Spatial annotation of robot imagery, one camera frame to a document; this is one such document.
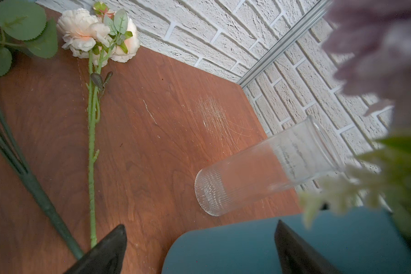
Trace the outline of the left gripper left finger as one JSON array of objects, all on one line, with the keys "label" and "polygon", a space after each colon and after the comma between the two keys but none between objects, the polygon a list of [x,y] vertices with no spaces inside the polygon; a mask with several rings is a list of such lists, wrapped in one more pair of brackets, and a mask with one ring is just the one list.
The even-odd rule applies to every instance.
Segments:
[{"label": "left gripper left finger", "polygon": [[126,248],[126,228],[119,224],[65,274],[120,274]]}]

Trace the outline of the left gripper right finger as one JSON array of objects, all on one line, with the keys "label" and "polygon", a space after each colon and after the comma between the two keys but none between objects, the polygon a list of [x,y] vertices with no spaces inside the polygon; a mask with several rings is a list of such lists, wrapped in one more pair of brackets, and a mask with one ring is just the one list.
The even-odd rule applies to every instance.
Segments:
[{"label": "left gripper right finger", "polygon": [[340,271],[282,220],[278,221],[275,245],[284,274],[339,274]]}]

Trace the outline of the blue ceramic vase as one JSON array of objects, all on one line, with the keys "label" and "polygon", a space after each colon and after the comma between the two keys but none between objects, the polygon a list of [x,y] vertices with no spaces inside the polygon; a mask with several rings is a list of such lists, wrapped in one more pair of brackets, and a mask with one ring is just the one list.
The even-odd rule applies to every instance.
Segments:
[{"label": "blue ceramic vase", "polygon": [[[359,207],[325,210],[310,229],[300,215],[282,221],[344,274],[411,274],[411,250],[389,213]],[[165,274],[279,274],[278,218],[190,231],[171,246]]]}]

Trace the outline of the clear ribbed glass vase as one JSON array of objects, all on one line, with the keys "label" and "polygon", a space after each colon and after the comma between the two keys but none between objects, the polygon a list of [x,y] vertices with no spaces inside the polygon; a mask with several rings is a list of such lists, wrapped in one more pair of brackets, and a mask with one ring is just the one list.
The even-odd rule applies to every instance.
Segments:
[{"label": "clear ribbed glass vase", "polygon": [[337,149],[313,117],[200,170],[194,190],[201,208],[222,216],[277,192],[344,168]]}]

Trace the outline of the pink white hydrangea bouquet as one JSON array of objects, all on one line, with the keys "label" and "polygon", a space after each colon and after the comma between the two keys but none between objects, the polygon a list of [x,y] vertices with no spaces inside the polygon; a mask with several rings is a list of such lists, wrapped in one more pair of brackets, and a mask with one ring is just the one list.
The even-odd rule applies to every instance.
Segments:
[{"label": "pink white hydrangea bouquet", "polygon": [[379,118],[387,133],[356,155],[361,167],[347,165],[322,179],[319,193],[300,195],[303,222],[310,227],[322,206],[344,214],[357,199],[386,205],[411,249],[411,1],[333,1],[325,18],[335,29],[324,51],[348,56],[335,73],[342,95],[375,97],[365,116]]}]

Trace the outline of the dusty blue hydrangea flower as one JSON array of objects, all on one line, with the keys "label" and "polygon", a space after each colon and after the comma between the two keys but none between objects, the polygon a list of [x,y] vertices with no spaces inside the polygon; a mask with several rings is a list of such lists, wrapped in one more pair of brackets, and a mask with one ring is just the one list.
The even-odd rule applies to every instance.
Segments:
[{"label": "dusty blue hydrangea flower", "polygon": [[[0,107],[42,188],[80,246],[89,246],[87,60],[18,53],[0,77]],[[0,153],[0,268],[67,268],[75,257]]]}]

